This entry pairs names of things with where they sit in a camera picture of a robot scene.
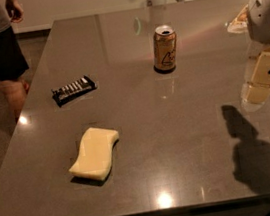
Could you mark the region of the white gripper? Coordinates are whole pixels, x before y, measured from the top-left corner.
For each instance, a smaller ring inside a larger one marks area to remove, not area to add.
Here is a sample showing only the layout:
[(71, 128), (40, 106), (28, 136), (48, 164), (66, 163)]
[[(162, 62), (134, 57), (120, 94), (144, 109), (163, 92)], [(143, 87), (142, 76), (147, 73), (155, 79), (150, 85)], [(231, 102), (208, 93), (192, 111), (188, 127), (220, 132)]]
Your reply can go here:
[[(270, 0), (249, 0), (227, 26), (228, 32), (246, 33), (253, 41), (270, 43)], [(241, 88), (242, 108), (257, 111), (270, 97), (270, 46), (258, 55), (250, 56)]]

